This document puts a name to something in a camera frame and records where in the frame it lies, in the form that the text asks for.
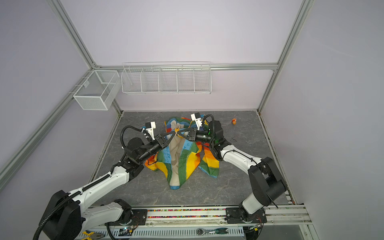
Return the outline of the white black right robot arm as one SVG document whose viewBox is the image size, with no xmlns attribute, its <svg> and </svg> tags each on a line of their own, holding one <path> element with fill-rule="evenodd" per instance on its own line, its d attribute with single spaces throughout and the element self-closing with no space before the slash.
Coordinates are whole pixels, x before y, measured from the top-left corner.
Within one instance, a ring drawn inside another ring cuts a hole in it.
<svg viewBox="0 0 384 240">
<path fill-rule="evenodd" d="M 179 135 L 189 141 L 207 143 L 216 160 L 230 163 L 248 175 L 252 193 L 239 204 L 235 216 L 228 214 L 227 220 L 250 223 L 254 218 L 261 218 L 260 210 L 275 205 L 275 200 L 288 190 L 275 161 L 269 157 L 257 158 L 239 150 L 224 138 L 219 121 L 212 120 L 201 129 L 179 131 Z"/>
</svg>

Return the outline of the multicolour patchwork jacket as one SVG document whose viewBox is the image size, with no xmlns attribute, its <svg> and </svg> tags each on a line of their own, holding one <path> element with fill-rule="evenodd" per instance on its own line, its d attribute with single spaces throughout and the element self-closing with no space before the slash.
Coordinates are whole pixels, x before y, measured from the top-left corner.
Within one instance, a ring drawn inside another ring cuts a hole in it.
<svg viewBox="0 0 384 240">
<path fill-rule="evenodd" d="M 209 144 L 176 136 L 164 150 L 150 157 L 145 166 L 152 171 L 163 172 L 170 189 L 177 190 L 198 168 L 217 178 L 220 164 L 210 151 Z"/>
</svg>

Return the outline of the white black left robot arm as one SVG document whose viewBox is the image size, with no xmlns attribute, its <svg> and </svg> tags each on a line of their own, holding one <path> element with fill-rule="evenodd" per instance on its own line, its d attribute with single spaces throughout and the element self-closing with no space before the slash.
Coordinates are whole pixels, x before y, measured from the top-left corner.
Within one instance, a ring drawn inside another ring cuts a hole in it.
<svg viewBox="0 0 384 240">
<path fill-rule="evenodd" d="M 144 169 L 144 163 L 150 157 L 164 150 L 175 136 L 175 132 L 158 134 L 152 137 L 147 130 L 147 144 L 141 138 L 128 142 L 121 133 L 120 141 L 124 154 L 110 171 L 83 187 L 65 192 L 54 193 L 33 235 L 37 240 L 44 233 L 50 240 L 73 240 L 81 232 L 110 222 L 128 223 L 132 219 L 131 206 L 116 200 L 108 205 L 92 205 L 112 190 L 127 184 Z"/>
</svg>

